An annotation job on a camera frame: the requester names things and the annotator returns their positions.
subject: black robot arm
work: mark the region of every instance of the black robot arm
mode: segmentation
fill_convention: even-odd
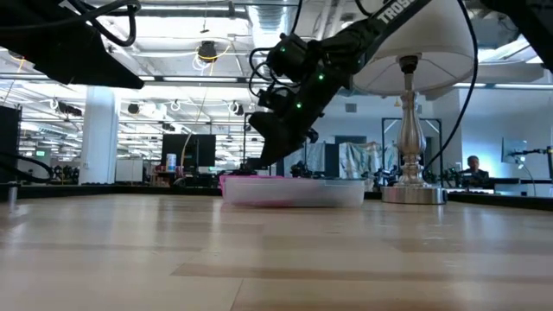
[[[333,37],[305,42],[297,35],[281,35],[267,56],[271,76],[286,76],[294,86],[278,80],[259,93],[259,105],[271,112],[254,112],[250,124],[265,139],[263,165],[272,164],[301,148],[332,97],[351,88],[380,45],[431,0],[395,0],[372,16],[353,23]]]

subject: silver lamp base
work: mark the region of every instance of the silver lamp base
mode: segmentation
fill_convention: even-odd
[[[442,205],[448,194],[439,187],[382,187],[382,201],[397,204]]]

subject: plastic bin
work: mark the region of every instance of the plastic bin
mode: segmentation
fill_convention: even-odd
[[[222,184],[226,203],[247,206],[361,206],[363,181],[233,178]]]

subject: lamp shade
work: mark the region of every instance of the lamp shade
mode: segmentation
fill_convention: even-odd
[[[414,15],[380,46],[367,65],[353,77],[361,92],[398,95],[405,91],[399,57],[418,55],[414,91],[452,86],[470,76],[474,48],[457,0],[434,0]]]

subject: wooden table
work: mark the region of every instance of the wooden table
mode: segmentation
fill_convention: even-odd
[[[18,203],[0,218],[2,310],[553,310],[553,213],[156,195]]]

